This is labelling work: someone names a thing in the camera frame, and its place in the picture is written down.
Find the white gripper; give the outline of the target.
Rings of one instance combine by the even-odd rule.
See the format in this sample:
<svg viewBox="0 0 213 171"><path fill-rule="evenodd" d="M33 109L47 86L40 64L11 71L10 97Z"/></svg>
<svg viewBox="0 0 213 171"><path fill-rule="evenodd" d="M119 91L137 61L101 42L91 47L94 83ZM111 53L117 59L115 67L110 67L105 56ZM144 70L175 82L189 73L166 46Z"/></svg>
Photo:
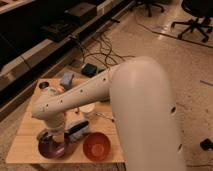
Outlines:
<svg viewBox="0 0 213 171"><path fill-rule="evenodd" d="M65 116L63 114L50 115L44 119L49 133L56 142L64 141Z"/></svg>

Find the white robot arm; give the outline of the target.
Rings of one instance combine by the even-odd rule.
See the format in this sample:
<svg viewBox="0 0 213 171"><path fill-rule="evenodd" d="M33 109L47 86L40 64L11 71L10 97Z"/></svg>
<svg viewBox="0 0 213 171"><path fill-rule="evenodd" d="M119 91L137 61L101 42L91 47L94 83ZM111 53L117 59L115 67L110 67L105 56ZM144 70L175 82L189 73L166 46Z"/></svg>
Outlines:
<svg viewBox="0 0 213 171"><path fill-rule="evenodd" d="M65 111L105 99L112 107L127 171L187 171L171 84L150 57L110 67L60 95L44 90L32 116L59 129Z"/></svg>

